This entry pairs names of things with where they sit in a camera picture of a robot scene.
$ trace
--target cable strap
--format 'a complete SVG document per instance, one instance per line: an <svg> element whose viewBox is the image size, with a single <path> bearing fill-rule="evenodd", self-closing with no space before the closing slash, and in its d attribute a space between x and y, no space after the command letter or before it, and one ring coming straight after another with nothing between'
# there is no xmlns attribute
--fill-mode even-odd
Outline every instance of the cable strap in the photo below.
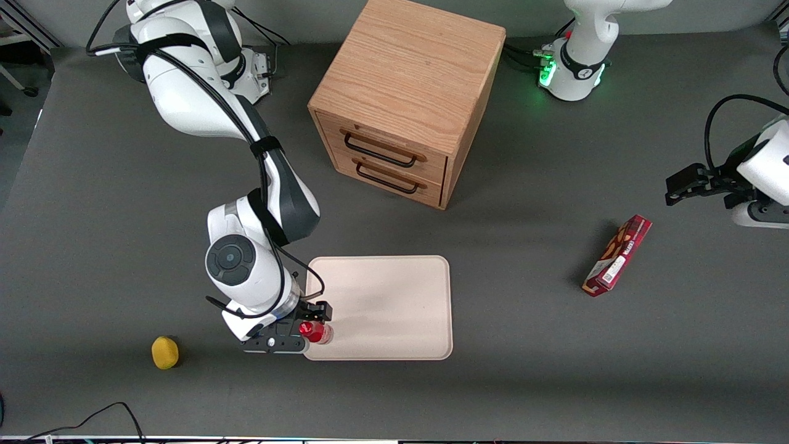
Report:
<svg viewBox="0 0 789 444"><path fill-rule="evenodd" d="M260 157L265 152L271 151L272 149L285 151L282 149L282 145L279 143L279 140L277 140L277 137L274 136L263 137L257 142L252 143L249 149L252 150L252 154L254 154L255 157Z"/></svg>
<svg viewBox="0 0 789 444"><path fill-rule="evenodd" d="M159 37L158 39L149 40L145 43L140 43L140 47L136 50L137 60L142 65L145 63L145 59L148 58L148 56L151 55L153 51L165 47L190 47L192 45L201 47L208 51L208 46L203 40L200 39L200 37L179 32L176 34L168 34L167 36Z"/></svg>

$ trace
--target wooden tray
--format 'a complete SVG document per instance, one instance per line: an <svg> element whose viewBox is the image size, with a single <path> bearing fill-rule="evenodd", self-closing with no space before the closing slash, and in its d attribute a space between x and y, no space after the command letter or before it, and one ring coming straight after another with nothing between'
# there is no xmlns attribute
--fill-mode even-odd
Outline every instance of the wooden tray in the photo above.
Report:
<svg viewBox="0 0 789 444"><path fill-rule="evenodd" d="M452 353L449 263L441 256L315 258L335 337L313 361L441 360ZM306 293L320 288L309 275Z"/></svg>

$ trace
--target black metal handle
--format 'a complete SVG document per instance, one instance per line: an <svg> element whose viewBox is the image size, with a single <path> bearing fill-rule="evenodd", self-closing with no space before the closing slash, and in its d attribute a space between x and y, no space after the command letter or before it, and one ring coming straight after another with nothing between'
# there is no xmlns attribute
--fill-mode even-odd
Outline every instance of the black metal handle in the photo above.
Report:
<svg viewBox="0 0 789 444"><path fill-rule="evenodd" d="M361 162L356 164L356 174L360 175L361 177L363 177L365 179L372 180L375 183L380 183L381 185L388 186L391 189L397 190L397 191L399 191L399 192L401 192L403 194L414 194L419 189L419 184L418 183L414 183L413 184L413 188L409 190L408 188L403 188L402 186L395 185L394 183L389 183L389 182L387 182L387 181L385 181L383 179L378 179L377 177L375 177L373 175L369 175L367 173L363 173L363 172L361 172Z"/></svg>
<svg viewBox="0 0 789 444"><path fill-rule="evenodd" d="M397 166L403 167L403 168L411 168L413 166L413 164L417 161L417 157L414 156L414 155L411 156L411 161L410 162L402 162L401 160L392 159L391 157L385 156L383 154L379 154L377 152L370 151L369 149L365 149L365 148L362 148L359 145L354 145L354 144L350 143L350 137L351 137L351 134L350 133L346 133L345 143L346 143L346 146L348 148L352 149L355 152L360 152L362 154L366 154L368 156L375 157L378 160L383 160L384 162L389 162L390 164L397 165Z"/></svg>

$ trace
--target robot control button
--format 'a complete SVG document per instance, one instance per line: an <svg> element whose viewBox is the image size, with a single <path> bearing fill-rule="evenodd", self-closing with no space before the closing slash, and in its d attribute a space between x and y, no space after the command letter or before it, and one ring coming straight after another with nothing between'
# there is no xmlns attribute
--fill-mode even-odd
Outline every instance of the robot control button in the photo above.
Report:
<svg viewBox="0 0 789 444"><path fill-rule="evenodd" d="M223 284L232 286L239 285L247 280L248 277L249 269L244 266L238 266L234 270L225 271L218 280Z"/></svg>
<svg viewBox="0 0 789 444"><path fill-rule="evenodd" d="M241 249L235 245L225 245L216 254L219 266L225 270L231 270L241 263Z"/></svg>
<svg viewBox="0 0 789 444"><path fill-rule="evenodd" d="M216 264L216 254L209 253L208 257L205 259L205 265L208 268L208 272L213 277L219 277L219 265Z"/></svg>
<svg viewBox="0 0 789 444"><path fill-rule="evenodd" d="M241 253L243 254L242 260L248 264L251 264L255 261L255 250L252 248L252 244L244 239L246 242L239 242L236 244L239 248L241 248Z"/></svg>

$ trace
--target barcode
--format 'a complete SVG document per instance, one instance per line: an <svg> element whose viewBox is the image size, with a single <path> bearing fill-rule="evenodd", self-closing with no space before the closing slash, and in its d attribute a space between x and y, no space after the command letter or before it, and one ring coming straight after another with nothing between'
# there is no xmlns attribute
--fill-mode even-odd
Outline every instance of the barcode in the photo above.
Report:
<svg viewBox="0 0 789 444"><path fill-rule="evenodd" d="M617 274L619 274L619 270L622 269L622 265L625 264L625 258L622 256L618 256L614 259L614 263L608 268L608 271L603 275L603 282L606 284L610 284Z"/></svg>

